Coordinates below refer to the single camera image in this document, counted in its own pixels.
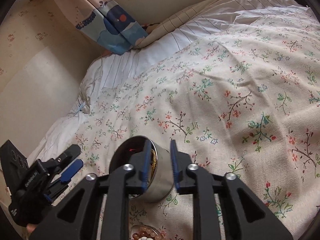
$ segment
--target finger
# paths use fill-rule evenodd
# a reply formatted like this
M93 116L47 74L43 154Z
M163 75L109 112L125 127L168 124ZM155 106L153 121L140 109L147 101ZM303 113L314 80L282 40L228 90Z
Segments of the finger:
M34 224L27 224L27 231L28 233L32 233L33 230L35 230L37 227L37 225L34 225Z

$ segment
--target bed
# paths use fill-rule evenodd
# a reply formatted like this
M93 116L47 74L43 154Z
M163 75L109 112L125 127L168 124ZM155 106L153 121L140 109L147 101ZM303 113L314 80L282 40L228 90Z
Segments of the bed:
M294 0L208 0L158 28L168 33L146 48L91 64L78 101L28 163L81 147L84 167L58 202L87 173L107 174L127 138L145 135L165 149L175 139L211 173L239 176L298 239L320 202L320 25L312 10ZM131 225L192 239L191 196L173 189L158 203L130 206Z

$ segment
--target silver screw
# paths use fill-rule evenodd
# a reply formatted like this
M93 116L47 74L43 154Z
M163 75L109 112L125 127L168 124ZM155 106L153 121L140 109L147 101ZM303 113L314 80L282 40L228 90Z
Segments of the silver screw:
M95 180L97 178L97 175L94 173L89 173L85 176L86 180Z
M191 171L196 171L197 169L199 169L199 166L197 164L191 163L188 165L188 169Z
M228 180L234 180L234 179L236 179L236 177L237 177L237 175L236 174L233 174L233 173L227 173L226 174L226 178L228 179Z
M125 171L131 171L131 170L133 170L133 165L132 164L125 164L125 165L123 165L123 169Z

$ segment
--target triangular cutout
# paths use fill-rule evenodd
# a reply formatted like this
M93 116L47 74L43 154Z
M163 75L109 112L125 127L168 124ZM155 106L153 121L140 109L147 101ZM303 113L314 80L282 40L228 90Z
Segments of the triangular cutout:
M58 218L66 222L73 223L84 194L84 189L79 190L73 198L71 198L64 208L58 213Z
M245 217L249 223L265 217L265 213L257 206L254 201L252 201L252 199L243 189L239 188L237 192L244 209Z

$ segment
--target blue flower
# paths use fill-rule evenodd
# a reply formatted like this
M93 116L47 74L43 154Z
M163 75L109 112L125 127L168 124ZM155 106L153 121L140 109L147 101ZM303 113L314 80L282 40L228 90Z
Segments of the blue flower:
M216 144L218 143L218 139L212 139L210 143Z

